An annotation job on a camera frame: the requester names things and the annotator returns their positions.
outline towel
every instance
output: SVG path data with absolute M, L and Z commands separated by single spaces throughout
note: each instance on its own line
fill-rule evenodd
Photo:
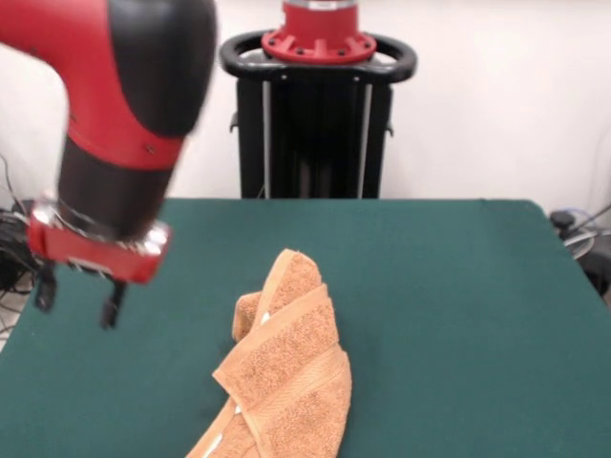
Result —
M 236 303 L 232 336 L 213 374 L 229 399 L 188 458 L 337 456 L 352 379 L 316 263 L 284 250 Z

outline red cylinder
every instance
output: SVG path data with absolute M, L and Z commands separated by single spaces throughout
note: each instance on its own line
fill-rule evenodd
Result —
M 284 15 L 284 25 L 263 36 L 263 48 L 278 59 L 341 65 L 375 53 L 375 39 L 359 32 L 357 0 L 284 0 Z

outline black cable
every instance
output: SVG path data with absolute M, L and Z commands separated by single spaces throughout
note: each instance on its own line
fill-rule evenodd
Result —
M 11 288 L 9 292 L 11 294 L 16 294 L 17 296 L 28 296 L 32 292 L 32 289 L 30 288 L 30 289 L 24 289 L 23 291 L 20 291 L 17 288 L 13 287 Z
M 2 323 L 2 327 L 3 329 L 0 330 L 0 334 L 6 332 L 5 329 L 8 329 L 8 325 L 7 322 L 4 321 L 4 317 L 2 316 L 2 314 L 0 313 L 0 323 Z
M 28 269 L 33 274 L 35 274 L 38 271 L 35 267 L 32 267 L 31 265 L 28 265 L 27 262 L 25 262 L 24 260 L 19 258 L 19 256 L 17 254 L 15 254 L 15 252 L 10 250 L 10 248 L 6 248 L 4 246 L 0 246 L 0 252 L 3 252 L 3 253 L 6 253 L 6 254 L 10 255 L 14 260 L 16 260 L 19 264 L 21 264 L 23 267 Z
M 0 160 L 2 160 L 2 162 L 4 162 L 4 176 L 5 176 L 5 180 L 7 182 L 7 187 L 9 188 L 9 191 L 11 192 L 11 197 L 15 201 L 15 203 L 19 206 L 19 208 L 21 209 L 23 214 L 27 215 L 28 212 L 26 211 L 26 208 L 24 207 L 23 203 L 21 203 L 21 201 L 15 196 L 15 192 L 12 189 L 11 176 L 9 175 L 9 162 L 1 154 L 0 154 Z
M 12 324 L 11 326 L 4 326 L 3 329 L 0 329 L 0 335 L 4 334 L 5 332 L 9 332 L 12 331 L 15 328 L 15 325 Z
M 16 313 L 17 315 L 21 315 L 21 310 L 9 307 L 8 305 L 4 305 L 1 302 L 0 302 L 0 308 L 2 308 L 3 310 L 6 310 L 7 312 Z
M 0 222 L 0 242 L 10 243 L 13 245 L 25 245 L 26 236 L 19 233 L 19 228 L 9 228 Z
M 598 213 L 593 215 L 591 218 L 587 219 L 583 223 L 581 223 L 581 224 L 575 226 L 573 229 L 571 229 L 571 231 L 567 234 L 566 238 L 569 239 L 571 236 L 574 236 L 580 229 L 583 229 L 588 224 L 596 221 L 598 218 L 600 218 L 602 215 L 607 213 L 609 210 L 611 210 L 611 203 L 609 203 L 606 207 L 604 207 Z

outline cable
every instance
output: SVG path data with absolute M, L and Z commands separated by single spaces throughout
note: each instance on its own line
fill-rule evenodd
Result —
M 4 246 L 0 246 L 0 252 L 3 253 L 7 253 L 9 256 L 11 256 L 14 260 L 16 260 L 17 262 L 19 262 L 23 267 L 25 267 L 26 269 L 28 269 L 30 272 L 32 273 L 36 273 L 37 270 L 35 267 L 32 267 L 30 265 L 28 265 L 24 260 L 22 260 L 21 258 L 19 258 L 18 255 L 16 255 L 12 250 L 10 250 L 9 248 L 5 248 Z
M 23 216 L 20 213 L 16 213 L 16 212 L 15 213 L 9 213 L 9 212 L 6 212 L 6 213 L 2 214 L 2 218 L 3 217 L 9 217 L 9 218 L 17 219 L 18 221 L 23 222 L 27 226 L 30 225 L 30 219 L 28 217 Z
M 12 331 L 14 328 L 15 328 L 15 325 L 14 325 L 14 324 L 12 324 L 11 326 L 4 326 L 4 328 L 3 328 L 3 329 L 0 329 L 0 335 L 1 335 L 1 334 L 4 334 L 5 332 Z M 0 340 L 6 341 L 8 338 L 9 338 L 9 336 L 7 336 L 7 337 L 2 337 L 2 338 L 0 338 Z
M 571 229 L 571 231 L 567 234 L 567 238 L 575 235 L 577 232 L 579 232 L 580 229 L 583 229 L 585 226 L 587 226 L 591 222 L 596 221 L 598 218 L 600 218 L 602 215 L 607 213 L 609 210 L 611 210 L 611 203 L 609 203 L 606 207 L 604 207 L 602 210 L 600 210 L 598 213 L 596 213 L 593 217 L 590 217 L 589 219 L 587 219 L 583 223 L 581 223 L 581 224 L 575 226 L 573 229 Z
M 7 325 L 7 322 L 4 321 L 4 317 L 2 316 L 1 313 L 0 313 L 0 323 L 2 323 L 2 330 L 0 330 L 0 334 L 2 334 L 3 332 L 6 332 L 5 329 L 7 329 L 9 326 Z
M 18 199 L 15 199 L 15 196 L 13 195 L 13 193 L 11 192 L 11 190 L 10 190 L 10 189 L 9 189 L 7 186 L 4 186 L 4 185 L 1 185 L 1 184 L 0 184 L 0 190 L 2 190 L 2 191 L 4 191 L 5 193 L 7 193 L 9 196 L 11 196 L 11 198 L 12 198 L 13 200 L 15 200 L 15 202 L 17 202 L 17 200 L 18 200 Z
M 590 251 L 592 251 L 592 248 L 594 248 L 594 244 L 596 243 L 596 233 L 595 232 L 587 231 L 587 230 L 584 230 L 583 232 L 585 233 L 583 235 L 584 236 L 588 236 L 589 239 L 585 239 L 585 240 L 582 240 L 582 241 L 579 241 L 579 242 L 576 241 L 575 243 L 573 243 L 573 244 L 578 244 L 578 243 L 582 243 L 584 241 L 587 241 L 587 243 L 586 243 L 586 245 L 584 247 L 582 247 L 577 252 L 573 253 L 573 259 L 574 260 L 580 260 L 585 255 L 590 253 Z
M 6 310 L 7 312 L 15 313 L 17 315 L 21 315 L 21 312 L 22 312 L 21 310 L 17 308 L 9 307 L 8 305 L 4 305 L 1 302 L 0 302 L 0 308 L 2 308 L 3 310 Z
M 15 203 L 17 205 L 19 205 L 19 208 L 21 209 L 23 214 L 27 215 L 28 212 L 26 211 L 25 205 L 23 204 L 23 202 L 21 200 L 19 200 L 17 198 L 17 196 L 15 195 L 14 190 L 12 189 L 11 176 L 9 175 L 9 162 L 1 154 L 0 154 L 0 160 L 2 160 L 2 162 L 4 162 L 4 176 L 5 176 L 5 180 L 7 181 L 7 187 L 9 188 L 9 192 L 11 193 L 12 199 L 15 201 Z
M 28 296 L 32 290 L 31 289 L 25 289 L 23 291 L 19 291 L 17 288 L 13 287 L 11 288 L 11 290 L 9 291 L 11 294 L 16 294 L 17 296 Z
M 587 231 L 586 234 L 582 234 L 580 236 L 576 236 L 576 237 L 573 237 L 572 239 L 566 240 L 564 242 L 564 246 L 568 248 L 582 241 L 586 241 L 590 239 L 597 239 L 598 237 L 609 237 L 609 236 L 611 236 L 611 231 L 601 231 L 601 232 Z

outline black handle ring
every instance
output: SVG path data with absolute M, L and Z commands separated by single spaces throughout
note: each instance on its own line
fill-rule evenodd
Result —
M 238 78 L 257 81 L 286 81 L 346 78 L 365 84 L 392 84 L 410 79 L 416 71 L 418 58 L 414 50 L 398 40 L 372 34 L 377 52 L 396 60 L 384 64 L 375 60 L 350 65 L 307 65 L 283 62 L 273 57 L 258 60 L 242 57 L 246 52 L 260 50 L 268 31 L 253 31 L 235 36 L 221 46 L 221 65 Z

